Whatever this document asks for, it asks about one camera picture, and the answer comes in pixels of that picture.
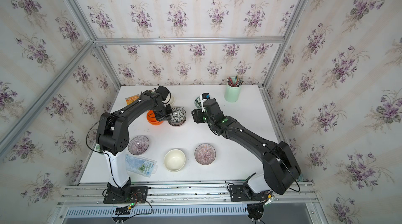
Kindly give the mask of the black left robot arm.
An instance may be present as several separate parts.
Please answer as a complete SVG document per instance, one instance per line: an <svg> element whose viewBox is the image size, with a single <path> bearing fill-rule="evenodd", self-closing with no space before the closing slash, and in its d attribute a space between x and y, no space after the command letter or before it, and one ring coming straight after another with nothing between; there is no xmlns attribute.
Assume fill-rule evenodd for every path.
<svg viewBox="0 0 402 224"><path fill-rule="evenodd" d="M129 126L150 110L154 112L157 121L169 120L172 108L165 103L169 98L171 98L170 91L164 86L159 86L154 91L142 92L137 100L124 108L101 115L96 143L106 158L110 172L109 183L112 187L123 189L130 185L125 157L121 154L130 141Z"/></svg>

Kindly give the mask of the small cream bowl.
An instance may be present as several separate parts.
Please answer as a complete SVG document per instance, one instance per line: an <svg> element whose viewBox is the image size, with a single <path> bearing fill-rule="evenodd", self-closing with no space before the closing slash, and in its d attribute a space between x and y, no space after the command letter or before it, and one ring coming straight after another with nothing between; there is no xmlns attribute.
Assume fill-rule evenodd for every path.
<svg viewBox="0 0 402 224"><path fill-rule="evenodd" d="M173 107L174 103L175 103L175 97L173 95L171 95L167 104L170 105L171 107Z"/></svg>

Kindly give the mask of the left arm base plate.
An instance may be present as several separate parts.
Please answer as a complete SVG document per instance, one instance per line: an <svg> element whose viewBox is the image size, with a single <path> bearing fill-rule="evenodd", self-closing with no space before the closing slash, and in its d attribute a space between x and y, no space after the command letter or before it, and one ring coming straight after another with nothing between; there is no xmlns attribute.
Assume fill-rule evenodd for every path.
<svg viewBox="0 0 402 224"><path fill-rule="evenodd" d="M123 187L115 187L111 183L107 184L104 193L104 204L131 204L145 203L147 199L149 187L147 186L131 186L128 181Z"/></svg>

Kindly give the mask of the dark patterned bowl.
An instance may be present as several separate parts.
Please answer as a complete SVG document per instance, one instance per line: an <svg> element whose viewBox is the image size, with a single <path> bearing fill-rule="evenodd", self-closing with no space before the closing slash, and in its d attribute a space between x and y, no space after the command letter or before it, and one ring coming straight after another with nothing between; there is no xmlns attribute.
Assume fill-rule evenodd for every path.
<svg viewBox="0 0 402 224"><path fill-rule="evenodd" d="M174 127L178 127L185 123L186 118L187 113L183 107L173 107L168 123Z"/></svg>

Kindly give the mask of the green leaf bowl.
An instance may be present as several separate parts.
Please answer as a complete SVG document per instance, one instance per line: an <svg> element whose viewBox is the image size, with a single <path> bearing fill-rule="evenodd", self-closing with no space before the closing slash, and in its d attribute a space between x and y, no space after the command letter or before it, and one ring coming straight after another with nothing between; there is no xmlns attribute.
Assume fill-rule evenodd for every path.
<svg viewBox="0 0 402 224"><path fill-rule="evenodd" d="M195 99L194 104L195 104L197 109L202 109L203 108L203 102L204 102L203 96L200 95Z"/></svg>

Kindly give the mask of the orange bowl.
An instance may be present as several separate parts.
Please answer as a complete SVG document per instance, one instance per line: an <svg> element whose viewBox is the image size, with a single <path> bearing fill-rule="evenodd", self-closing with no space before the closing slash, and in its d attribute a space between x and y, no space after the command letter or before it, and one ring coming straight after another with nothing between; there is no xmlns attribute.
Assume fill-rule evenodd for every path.
<svg viewBox="0 0 402 224"><path fill-rule="evenodd" d="M148 113L147 113L147 121L154 126L158 126L163 123L163 121L158 121L156 119L155 112L152 110L148 111Z"/></svg>

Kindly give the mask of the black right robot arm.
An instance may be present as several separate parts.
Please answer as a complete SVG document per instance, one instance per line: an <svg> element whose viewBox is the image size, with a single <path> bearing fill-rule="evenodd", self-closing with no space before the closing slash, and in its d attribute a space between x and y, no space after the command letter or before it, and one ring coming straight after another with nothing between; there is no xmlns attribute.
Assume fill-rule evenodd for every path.
<svg viewBox="0 0 402 224"><path fill-rule="evenodd" d="M196 109L192 111L195 123L206 123L213 134L241 145L261 161L263 173L251 175L246 181L245 187L250 192L258 194L272 190L283 195L297 182L301 169L286 142L267 140L245 128L235 118L224 115L209 93L201 94L195 104Z"/></svg>

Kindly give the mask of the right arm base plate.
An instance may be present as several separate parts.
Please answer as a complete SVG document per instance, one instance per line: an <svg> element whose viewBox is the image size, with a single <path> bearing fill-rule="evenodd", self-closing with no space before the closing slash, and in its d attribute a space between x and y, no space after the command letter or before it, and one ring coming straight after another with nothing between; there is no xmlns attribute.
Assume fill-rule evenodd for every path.
<svg viewBox="0 0 402 224"><path fill-rule="evenodd" d="M263 202L273 193L263 174L253 173L242 184L228 183L227 190L232 202Z"/></svg>

